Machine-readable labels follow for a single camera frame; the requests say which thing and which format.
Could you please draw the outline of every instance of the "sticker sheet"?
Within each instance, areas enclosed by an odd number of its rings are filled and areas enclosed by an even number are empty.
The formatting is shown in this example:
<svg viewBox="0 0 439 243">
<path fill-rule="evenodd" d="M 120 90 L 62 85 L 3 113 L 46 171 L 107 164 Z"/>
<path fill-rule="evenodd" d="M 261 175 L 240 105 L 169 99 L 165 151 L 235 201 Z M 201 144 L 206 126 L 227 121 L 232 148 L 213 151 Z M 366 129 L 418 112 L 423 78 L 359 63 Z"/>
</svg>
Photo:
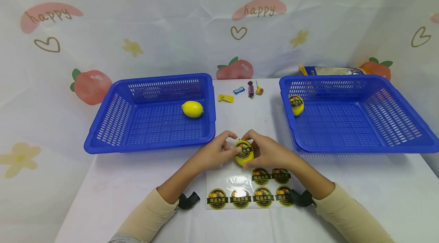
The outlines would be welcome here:
<svg viewBox="0 0 439 243">
<path fill-rule="evenodd" d="M 206 209 L 265 209 L 294 205 L 292 176 L 281 168 L 243 169 L 230 162 L 206 175 Z"/>
</svg>

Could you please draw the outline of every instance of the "candy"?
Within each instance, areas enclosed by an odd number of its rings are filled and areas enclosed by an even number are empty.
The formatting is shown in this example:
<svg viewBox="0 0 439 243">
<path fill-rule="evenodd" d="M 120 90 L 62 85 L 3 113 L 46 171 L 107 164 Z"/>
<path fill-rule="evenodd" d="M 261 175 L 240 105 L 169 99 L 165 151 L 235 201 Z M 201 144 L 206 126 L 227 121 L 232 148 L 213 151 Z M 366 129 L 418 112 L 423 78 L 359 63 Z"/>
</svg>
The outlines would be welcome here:
<svg viewBox="0 0 439 243">
<path fill-rule="evenodd" d="M 253 87 L 253 81 L 249 81 L 247 84 L 248 84 L 248 96 L 249 98 L 253 98 L 255 96 L 255 88 Z"/>
<path fill-rule="evenodd" d="M 241 87 L 237 88 L 236 90 L 233 90 L 233 93 L 239 94 L 239 93 L 242 93 L 243 91 L 245 91 L 245 88 L 241 86 Z"/>
<path fill-rule="evenodd" d="M 233 96 L 227 96 L 225 94 L 220 94 L 218 96 L 218 101 L 224 101 L 224 102 L 229 102 L 229 103 L 233 103 Z"/>
<path fill-rule="evenodd" d="M 256 94 L 258 94 L 258 95 L 262 95 L 263 92 L 264 92 L 264 89 L 261 88 L 261 87 L 259 86 L 259 84 L 258 84 L 258 81 L 256 81 Z"/>
</svg>

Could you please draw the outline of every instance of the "basket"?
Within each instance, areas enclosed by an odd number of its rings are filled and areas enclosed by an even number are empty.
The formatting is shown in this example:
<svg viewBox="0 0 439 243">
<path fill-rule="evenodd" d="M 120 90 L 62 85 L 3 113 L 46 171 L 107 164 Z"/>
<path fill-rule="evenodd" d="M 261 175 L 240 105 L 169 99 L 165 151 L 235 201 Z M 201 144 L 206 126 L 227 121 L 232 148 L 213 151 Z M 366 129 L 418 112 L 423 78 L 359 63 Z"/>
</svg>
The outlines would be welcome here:
<svg viewBox="0 0 439 243">
<path fill-rule="evenodd" d="M 385 78 L 285 76 L 280 95 L 295 148 L 308 153 L 436 153 L 439 139 Z M 293 115 L 290 95 L 304 111 Z"/>
<path fill-rule="evenodd" d="M 204 113 L 185 116 L 198 101 Z M 90 154 L 201 146 L 215 136 L 215 101 L 208 74 L 125 79 L 114 83 L 84 143 Z"/>
</svg>

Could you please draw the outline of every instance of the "round sticker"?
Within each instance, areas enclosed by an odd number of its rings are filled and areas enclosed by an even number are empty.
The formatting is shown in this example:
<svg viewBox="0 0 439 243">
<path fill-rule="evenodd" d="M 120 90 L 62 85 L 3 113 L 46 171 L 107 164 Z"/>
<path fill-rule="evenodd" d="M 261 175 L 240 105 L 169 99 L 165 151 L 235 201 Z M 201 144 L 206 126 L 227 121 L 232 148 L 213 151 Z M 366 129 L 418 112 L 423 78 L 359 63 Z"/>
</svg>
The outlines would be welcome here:
<svg viewBox="0 0 439 243">
<path fill-rule="evenodd" d="M 255 190 L 253 201 L 256 202 L 256 204 L 261 208 L 268 208 L 274 201 L 274 196 L 266 187 L 259 187 Z"/>
<path fill-rule="evenodd" d="M 288 194 L 290 193 L 290 191 L 291 189 L 286 186 L 280 186 L 276 190 L 276 200 L 285 207 L 294 205 L 292 200 L 288 198 Z"/>
<path fill-rule="evenodd" d="M 284 185 L 291 179 L 291 174 L 285 169 L 273 169 L 271 179 L 274 179 L 277 183 Z"/>
<path fill-rule="evenodd" d="M 229 198 L 222 189 L 214 189 L 209 193 L 207 204 L 213 209 L 222 209 L 229 203 Z"/>
<path fill-rule="evenodd" d="M 271 179 L 271 175 L 266 169 L 255 168 L 252 172 L 252 181 L 259 186 L 267 185 L 269 179 Z"/>
<path fill-rule="evenodd" d="M 230 203 L 237 209 L 246 208 L 252 201 L 252 196 L 245 189 L 235 189 L 230 197 Z"/>
</svg>

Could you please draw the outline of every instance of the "child's hand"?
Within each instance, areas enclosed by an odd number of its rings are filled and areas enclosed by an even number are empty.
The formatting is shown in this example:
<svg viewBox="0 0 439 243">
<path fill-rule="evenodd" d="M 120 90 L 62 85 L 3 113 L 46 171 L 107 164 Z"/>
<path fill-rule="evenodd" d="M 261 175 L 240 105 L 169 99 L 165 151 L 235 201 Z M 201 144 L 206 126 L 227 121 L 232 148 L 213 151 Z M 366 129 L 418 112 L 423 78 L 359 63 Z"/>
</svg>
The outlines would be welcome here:
<svg viewBox="0 0 439 243">
<path fill-rule="evenodd" d="M 241 148 L 232 148 L 227 142 L 227 138 L 237 139 L 236 134 L 231 131 L 223 131 L 215 137 L 209 144 L 199 149 L 193 157 L 188 160 L 193 168 L 199 172 L 217 167 L 241 152 Z"/>
<path fill-rule="evenodd" d="M 288 169 L 296 155 L 277 143 L 274 139 L 263 136 L 254 130 L 249 130 L 242 137 L 243 140 L 253 139 L 253 150 L 260 149 L 261 155 L 245 163 L 244 168 L 284 168 Z"/>
</svg>

